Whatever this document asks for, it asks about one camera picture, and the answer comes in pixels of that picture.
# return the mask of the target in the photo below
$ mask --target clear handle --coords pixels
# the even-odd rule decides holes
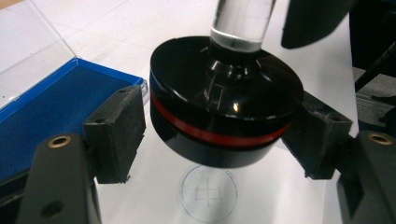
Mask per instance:
[[[273,4],[273,0],[219,0],[212,41],[238,52],[260,50]]]

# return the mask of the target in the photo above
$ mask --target stamped circle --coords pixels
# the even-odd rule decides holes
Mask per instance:
[[[200,222],[215,223],[229,216],[237,197],[233,176],[228,171],[197,166],[183,180],[184,210]]]

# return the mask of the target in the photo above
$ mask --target white table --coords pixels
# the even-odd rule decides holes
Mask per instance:
[[[5,67],[0,69],[0,93],[5,96],[0,101],[2,105],[43,78],[39,75],[42,71],[26,74],[18,68],[20,63],[14,63],[29,61],[28,54],[46,53],[43,49],[59,53],[59,57],[52,54],[42,65],[44,73],[76,54],[149,79],[150,55],[163,41],[209,35],[217,1],[35,0],[35,4],[68,47],[58,43],[62,42],[59,39],[54,41],[55,47],[48,45],[52,40],[49,38],[42,45],[31,42],[31,51],[25,52],[29,43],[24,43],[23,36],[13,34],[34,29],[18,23],[32,16],[29,10],[33,5],[24,1],[0,10],[0,67]],[[283,49],[280,39],[287,6],[286,0],[276,1],[262,47],[287,63],[306,91],[352,119],[350,133],[356,134],[347,18],[333,34],[313,45]],[[15,26],[23,29],[12,29]],[[33,39],[40,42],[46,39],[43,36],[48,34],[41,33]],[[13,48],[3,45],[5,41],[13,43]],[[216,223],[341,222],[335,191],[337,178],[304,178],[303,169],[283,144],[277,143],[266,157],[249,167],[226,171],[197,168],[198,164],[167,148],[153,130],[149,114],[146,119],[148,128],[130,180],[126,184],[97,186],[104,223],[212,223],[217,218],[220,221]],[[196,207],[192,209],[187,203]]]

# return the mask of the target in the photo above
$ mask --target red ring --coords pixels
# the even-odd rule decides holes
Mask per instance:
[[[163,117],[168,120],[170,123],[172,123],[174,126],[179,128],[181,131],[184,133],[188,133],[189,135],[198,138],[202,141],[211,143],[211,144],[216,144],[219,146],[223,147],[255,147],[255,146],[261,146],[264,144],[267,144],[269,142],[272,142],[276,139],[278,139],[290,126],[288,123],[281,129],[273,132],[273,133],[268,133],[265,135],[261,136],[254,136],[254,137],[237,137],[237,136],[229,136],[229,135],[224,135],[224,134],[218,134],[218,133],[212,133],[205,131],[203,129],[197,128],[184,120],[179,119],[175,115],[173,115],[171,112],[169,112],[161,103],[158,101],[158,99],[155,97],[155,95],[150,92],[151,95],[151,101],[154,103],[155,107],[158,109],[158,111],[163,115]]]

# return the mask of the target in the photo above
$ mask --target gray floor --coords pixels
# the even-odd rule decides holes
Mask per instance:
[[[359,68],[354,68],[354,78],[357,80],[365,71]],[[371,96],[393,96],[396,95],[395,77],[388,77],[385,75],[378,75],[369,84],[363,87],[356,94],[356,101],[358,104],[358,118],[359,120],[374,124],[376,126],[385,127],[385,124],[378,121],[389,110],[393,108],[392,105],[383,104],[371,99]]]

